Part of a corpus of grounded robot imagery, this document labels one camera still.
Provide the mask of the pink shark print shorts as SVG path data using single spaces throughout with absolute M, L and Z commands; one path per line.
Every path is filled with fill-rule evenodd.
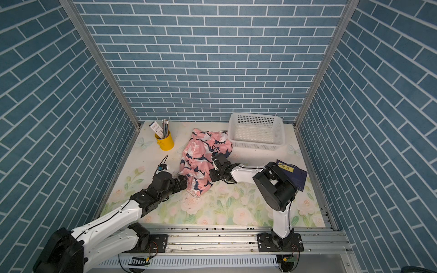
M 193 129 L 179 167 L 179 174 L 187 178 L 187 192 L 194 197 L 206 193 L 213 184 L 210 176 L 213 155 L 222 153 L 229 157 L 232 150 L 227 131 Z

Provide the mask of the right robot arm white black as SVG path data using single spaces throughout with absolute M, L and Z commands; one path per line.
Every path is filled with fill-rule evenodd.
M 228 184 L 255 184 L 267 205 L 274 211 L 273 234 L 281 240 L 290 236 L 292 227 L 289 209 L 298 188 L 280 164 L 269 162 L 259 167 L 243 166 L 231 163 L 224 154 L 218 152 L 213 153 L 212 164 L 210 177 L 213 182 L 222 180 Z

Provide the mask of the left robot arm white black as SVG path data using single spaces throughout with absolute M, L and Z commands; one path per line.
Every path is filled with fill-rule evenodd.
M 123 253 L 159 252 L 159 241 L 138 220 L 187 188 L 187 178 L 167 171 L 108 214 L 73 230 L 54 232 L 33 266 L 35 273 L 86 273 L 101 262 Z

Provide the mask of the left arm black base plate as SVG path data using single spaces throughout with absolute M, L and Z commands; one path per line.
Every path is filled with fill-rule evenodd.
M 129 250 L 129 253 L 164 253 L 167 248 L 168 234 L 151 234 L 148 237 L 140 238 L 137 245 Z

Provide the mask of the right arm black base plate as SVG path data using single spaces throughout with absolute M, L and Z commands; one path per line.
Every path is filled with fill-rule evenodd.
M 281 238 L 274 232 L 257 234 L 259 252 L 303 252 L 304 246 L 301 235 L 290 233 L 286 238 Z

